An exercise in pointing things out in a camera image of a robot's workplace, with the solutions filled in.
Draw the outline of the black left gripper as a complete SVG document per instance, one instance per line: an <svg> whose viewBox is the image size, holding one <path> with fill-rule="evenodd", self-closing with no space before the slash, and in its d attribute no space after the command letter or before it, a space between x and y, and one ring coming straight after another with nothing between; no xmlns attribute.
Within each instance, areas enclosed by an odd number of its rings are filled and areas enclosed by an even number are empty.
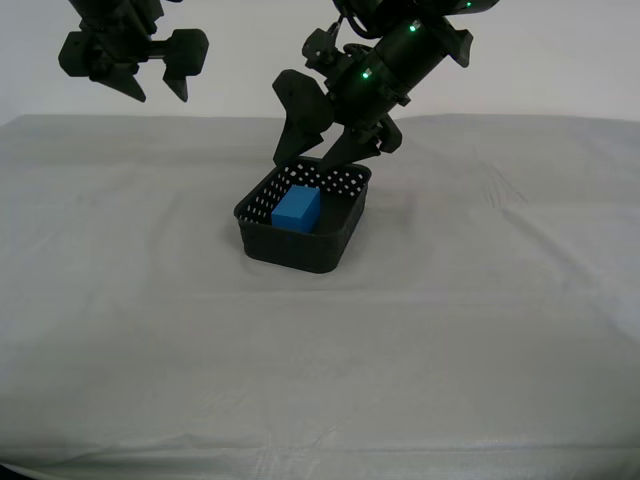
<svg viewBox="0 0 640 480"><path fill-rule="evenodd" d="M406 46L349 46L345 51L334 47L326 54L328 94L336 119L349 127L321 159L321 172L391 154L401 146L400 129L384 115L410 102L406 76L411 57ZM286 113L273 157L281 166L319 145L335 114L317 81L297 70L283 70L273 82L273 90Z"/></svg>

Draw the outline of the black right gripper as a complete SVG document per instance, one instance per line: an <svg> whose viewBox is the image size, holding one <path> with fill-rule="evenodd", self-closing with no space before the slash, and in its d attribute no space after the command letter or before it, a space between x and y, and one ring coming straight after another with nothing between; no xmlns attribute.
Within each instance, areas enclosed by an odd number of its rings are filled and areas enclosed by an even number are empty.
<svg viewBox="0 0 640 480"><path fill-rule="evenodd" d="M164 15L160 0L70 0L80 15L81 31L70 32L59 52L62 70L72 78L88 78L139 102L146 95L135 75L146 60ZM164 82L183 102L187 78L201 73L209 41L200 29L177 29L166 41Z"/></svg>

